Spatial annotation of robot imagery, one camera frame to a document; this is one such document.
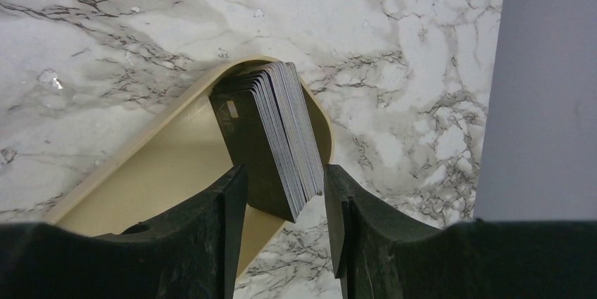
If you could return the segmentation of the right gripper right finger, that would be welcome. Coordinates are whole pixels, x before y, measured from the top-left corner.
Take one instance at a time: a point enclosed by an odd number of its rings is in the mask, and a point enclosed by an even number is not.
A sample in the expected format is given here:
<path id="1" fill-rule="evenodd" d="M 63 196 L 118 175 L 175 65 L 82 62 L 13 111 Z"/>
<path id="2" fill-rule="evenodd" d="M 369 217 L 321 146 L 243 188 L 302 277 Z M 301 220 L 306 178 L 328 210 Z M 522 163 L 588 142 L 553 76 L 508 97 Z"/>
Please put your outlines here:
<path id="1" fill-rule="evenodd" d="M 344 298 L 595 298 L 594 221 L 459 222 L 437 229 L 325 167 Z"/>

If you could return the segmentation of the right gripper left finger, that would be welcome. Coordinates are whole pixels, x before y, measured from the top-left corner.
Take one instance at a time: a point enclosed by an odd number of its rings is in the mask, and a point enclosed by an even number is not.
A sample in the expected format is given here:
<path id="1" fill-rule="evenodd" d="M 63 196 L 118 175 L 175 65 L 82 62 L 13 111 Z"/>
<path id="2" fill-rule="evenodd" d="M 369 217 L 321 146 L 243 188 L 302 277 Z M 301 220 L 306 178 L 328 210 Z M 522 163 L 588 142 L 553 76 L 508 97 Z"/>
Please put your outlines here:
<path id="1" fill-rule="evenodd" d="M 1 225 L 2 298 L 231 298 L 248 170 L 121 234 L 83 236 L 45 222 Z"/>

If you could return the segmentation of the beige oval tray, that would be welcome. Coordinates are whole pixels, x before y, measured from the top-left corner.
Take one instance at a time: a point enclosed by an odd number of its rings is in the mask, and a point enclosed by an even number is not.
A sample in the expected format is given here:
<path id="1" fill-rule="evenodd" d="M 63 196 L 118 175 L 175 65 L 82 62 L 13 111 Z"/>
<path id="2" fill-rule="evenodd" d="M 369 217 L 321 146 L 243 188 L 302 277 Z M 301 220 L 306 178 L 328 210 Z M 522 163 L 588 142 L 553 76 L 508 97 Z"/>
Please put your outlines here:
<path id="1" fill-rule="evenodd" d="M 209 70 L 43 220 L 86 236 L 119 234 L 210 186 L 232 167 L 210 92 L 221 77 L 271 61 L 251 56 Z"/>

